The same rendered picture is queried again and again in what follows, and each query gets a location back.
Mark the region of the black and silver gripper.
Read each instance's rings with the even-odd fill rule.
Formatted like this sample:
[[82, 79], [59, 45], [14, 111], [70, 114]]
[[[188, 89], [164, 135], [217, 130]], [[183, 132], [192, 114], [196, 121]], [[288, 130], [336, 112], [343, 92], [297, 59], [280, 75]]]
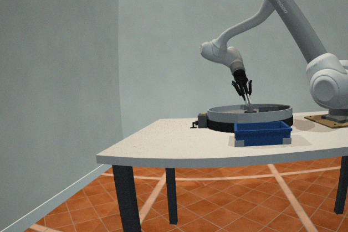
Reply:
[[[252, 93], [252, 80], [248, 80], [248, 78], [246, 77], [245, 71], [242, 69], [236, 70], [233, 73], [233, 76], [235, 80], [232, 81], [232, 85], [235, 87], [239, 96], [243, 97], [245, 101], [245, 105], [250, 106], [251, 105], [250, 95]], [[247, 82], [249, 84], [249, 90], [247, 88]]]

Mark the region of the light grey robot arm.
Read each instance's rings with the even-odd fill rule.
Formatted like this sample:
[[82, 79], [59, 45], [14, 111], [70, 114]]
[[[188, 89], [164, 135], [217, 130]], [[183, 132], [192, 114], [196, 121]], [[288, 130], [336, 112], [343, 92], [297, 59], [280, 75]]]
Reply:
[[235, 47], [228, 47], [230, 38], [263, 23], [277, 11], [290, 31], [306, 62], [310, 93], [321, 107], [329, 109], [322, 119], [337, 123], [348, 122], [348, 60], [338, 60], [327, 53], [312, 26], [294, 0], [263, 0], [259, 11], [249, 19], [227, 29], [217, 39], [200, 46], [200, 54], [207, 60], [223, 64], [231, 73], [243, 69], [243, 59]]

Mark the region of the blue crate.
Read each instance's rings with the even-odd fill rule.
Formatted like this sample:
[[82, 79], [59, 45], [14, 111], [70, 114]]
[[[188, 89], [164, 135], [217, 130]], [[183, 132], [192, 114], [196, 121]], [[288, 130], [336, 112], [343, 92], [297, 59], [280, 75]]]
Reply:
[[291, 131], [283, 121], [235, 123], [234, 147], [290, 145]]

